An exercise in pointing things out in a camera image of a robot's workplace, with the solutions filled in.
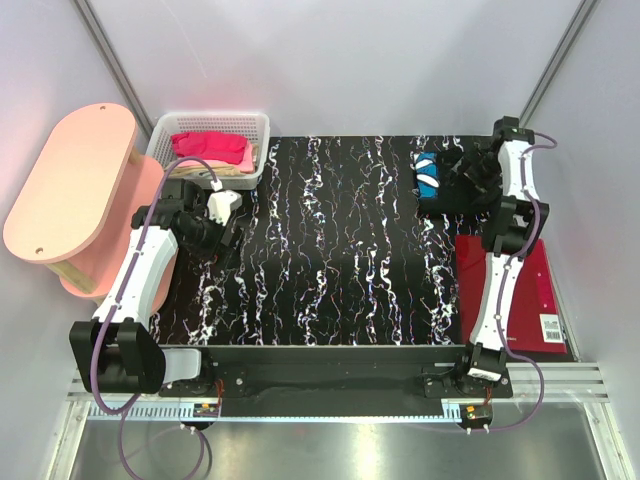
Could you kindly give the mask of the black t-shirt with daisy print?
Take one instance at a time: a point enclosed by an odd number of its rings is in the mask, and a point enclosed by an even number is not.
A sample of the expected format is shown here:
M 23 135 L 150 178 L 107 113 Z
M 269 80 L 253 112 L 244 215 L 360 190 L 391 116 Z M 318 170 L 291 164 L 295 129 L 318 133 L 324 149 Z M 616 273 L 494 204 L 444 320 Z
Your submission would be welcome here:
M 469 151 L 474 149 L 491 150 L 472 147 Z M 423 152 L 416 157 L 413 170 L 419 211 L 423 215 L 478 214 L 490 210 L 501 197 L 502 192 L 495 200 L 473 200 L 470 194 L 453 184 L 452 167 L 463 153 L 469 151 L 456 147 L 440 152 Z

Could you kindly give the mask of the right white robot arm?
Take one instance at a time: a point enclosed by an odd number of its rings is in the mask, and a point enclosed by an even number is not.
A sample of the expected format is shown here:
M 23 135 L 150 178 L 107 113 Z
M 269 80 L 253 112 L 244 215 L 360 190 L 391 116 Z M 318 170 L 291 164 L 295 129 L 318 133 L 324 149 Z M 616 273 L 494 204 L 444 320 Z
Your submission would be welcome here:
M 534 131 L 504 116 L 494 123 L 489 146 L 463 156 L 454 167 L 456 177 L 476 191 L 472 204 L 489 211 L 481 241 L 483 296 L 453 374 L 453 385 L 464 397 L 484 395 L 507 374 L 507 327 L 516 283 L 549 214 L 533 179 L 533 153 L 542 147 Z

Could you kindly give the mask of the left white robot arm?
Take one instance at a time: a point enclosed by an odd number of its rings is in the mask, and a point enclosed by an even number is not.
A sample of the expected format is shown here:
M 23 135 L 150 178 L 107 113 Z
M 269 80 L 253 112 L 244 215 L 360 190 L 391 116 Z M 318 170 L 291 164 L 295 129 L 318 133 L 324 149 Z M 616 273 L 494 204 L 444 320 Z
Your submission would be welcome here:
M 169 264 L 181 251 L 205 260 L 232 237 L 228 223 L 240 193 L 213 183 L 212 193 L 185 179 L 169 179 L 131 220 L 130 241 L 107 297 L 89 321 L 76 322 L 69 341 L 87 391 L 155 394 L 169 383 L 196 396 L 215 386 L 216 372 L 197 349 L 164 349 L 152 338 L 153 302 Z

